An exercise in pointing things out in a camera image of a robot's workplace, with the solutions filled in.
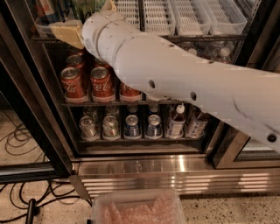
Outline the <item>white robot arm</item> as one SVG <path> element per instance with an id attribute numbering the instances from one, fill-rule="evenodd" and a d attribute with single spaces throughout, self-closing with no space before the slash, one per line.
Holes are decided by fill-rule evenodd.
<path id="1" fill-rule="evenodd" d="M 109 63 L 146 94 L 189 102 L 280 151 L 280 74 L 202 59 L 139 31 L 115 10 L 51 24 L 53 35 Z"/>

